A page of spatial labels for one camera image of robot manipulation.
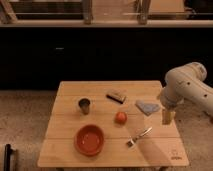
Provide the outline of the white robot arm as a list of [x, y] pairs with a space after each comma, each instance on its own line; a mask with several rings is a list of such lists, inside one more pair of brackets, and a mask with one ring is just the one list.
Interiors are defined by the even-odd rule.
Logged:
[[166, 86], [159, 94], [159, 100], [164, 107], [163, 125], [172, 122], [176, 114], [175, 108], [185, 99], [198, 105], [213, 117], [213, 87], [204, 83], [206, 77], [207, 70], [199, 62], [175, 67], [165, 74]]

